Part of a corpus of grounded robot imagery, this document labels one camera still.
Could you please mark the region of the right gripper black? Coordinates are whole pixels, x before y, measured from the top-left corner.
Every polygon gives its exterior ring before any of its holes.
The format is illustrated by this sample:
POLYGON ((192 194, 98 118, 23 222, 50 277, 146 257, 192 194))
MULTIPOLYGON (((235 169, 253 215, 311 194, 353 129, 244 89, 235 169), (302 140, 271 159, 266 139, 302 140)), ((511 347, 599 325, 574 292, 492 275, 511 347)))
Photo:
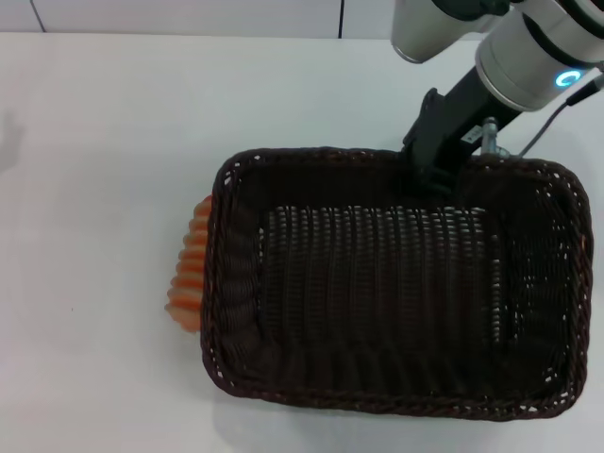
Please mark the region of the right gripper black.
POLYGON ((491 94, 475 69, 445 95, 430 90, 403 140, 400 190, 452 194, 460 169, 479 147, 484 120, 493 118, 503 128, 519 115, 491 94))

